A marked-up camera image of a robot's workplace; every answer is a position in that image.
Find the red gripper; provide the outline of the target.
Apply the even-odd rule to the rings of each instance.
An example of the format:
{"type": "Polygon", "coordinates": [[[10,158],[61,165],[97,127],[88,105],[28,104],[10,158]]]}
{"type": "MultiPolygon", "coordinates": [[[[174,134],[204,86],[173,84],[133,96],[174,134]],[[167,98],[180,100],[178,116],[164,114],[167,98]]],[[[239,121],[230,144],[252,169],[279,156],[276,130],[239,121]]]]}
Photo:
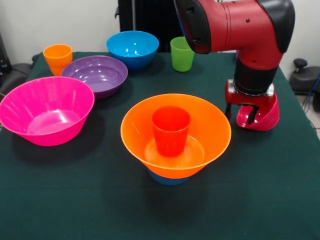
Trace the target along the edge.
{"type": "Polygon", "coordinates": [[[254,122],[259,107],[270,105],[275,98],[275,85],[272,83],[266,93],[262,95],[248,95],[236,89],[234,80],[228,79],[225,84],[225,116],[231,117],[232,105],[250,105],[253,106],[247,118],[247,124],[250,125],[254,122]]]}

